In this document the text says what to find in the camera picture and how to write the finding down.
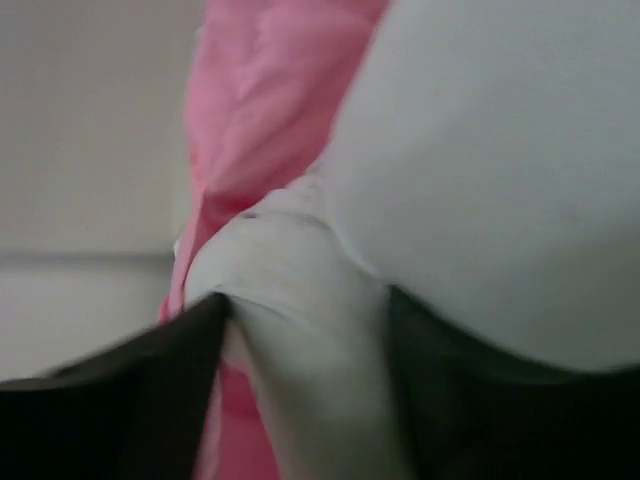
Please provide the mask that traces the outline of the pink pillowcase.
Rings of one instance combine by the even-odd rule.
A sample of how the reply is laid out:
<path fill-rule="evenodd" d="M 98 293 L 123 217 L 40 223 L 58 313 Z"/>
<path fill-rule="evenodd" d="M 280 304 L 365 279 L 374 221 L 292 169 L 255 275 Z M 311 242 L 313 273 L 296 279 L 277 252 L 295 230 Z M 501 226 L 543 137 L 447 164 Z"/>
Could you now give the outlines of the pink pillowcase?
<path fill-rule="evenodd" d="M 397 479 L 385 287 L 313 165 L 383 1 L 211 1 L 186 98 L 192 208 L 164 303 L 231 303 L 195 475 Z"/>

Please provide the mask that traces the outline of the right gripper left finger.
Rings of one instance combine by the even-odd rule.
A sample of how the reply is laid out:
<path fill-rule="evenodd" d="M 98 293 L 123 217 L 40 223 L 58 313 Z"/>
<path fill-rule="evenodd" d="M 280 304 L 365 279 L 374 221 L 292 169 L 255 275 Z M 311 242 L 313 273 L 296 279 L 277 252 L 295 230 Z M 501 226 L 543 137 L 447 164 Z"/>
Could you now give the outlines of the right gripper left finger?
<path fill-rule="evenodd" d="M 228 299 L 40 377 L 1 384 L 4 479 L 190 479 Z"/>

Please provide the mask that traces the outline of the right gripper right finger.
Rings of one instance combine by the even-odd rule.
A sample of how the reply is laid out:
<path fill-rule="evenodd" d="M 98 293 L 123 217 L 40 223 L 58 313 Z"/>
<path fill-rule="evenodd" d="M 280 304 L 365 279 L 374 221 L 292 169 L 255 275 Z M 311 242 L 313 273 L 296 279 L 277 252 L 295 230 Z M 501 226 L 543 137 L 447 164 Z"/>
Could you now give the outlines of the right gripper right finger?
<path fill-rule="evenodd" d="M 421 479 L 635 479 L 639 369 L 578 373 L 481 342 L 399 288 L 387 365 Z"/>

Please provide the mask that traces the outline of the white pillow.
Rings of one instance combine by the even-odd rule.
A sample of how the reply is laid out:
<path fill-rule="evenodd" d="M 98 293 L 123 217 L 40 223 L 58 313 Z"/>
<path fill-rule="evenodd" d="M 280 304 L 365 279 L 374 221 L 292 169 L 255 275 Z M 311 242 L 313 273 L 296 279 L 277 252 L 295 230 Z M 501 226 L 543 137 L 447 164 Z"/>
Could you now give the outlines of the white pillow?
<path fill-rule="evenodd" d="M 639 5 L 383 1 L 313 168 L 346 256 L 520 358 L 639 369 Z"/>

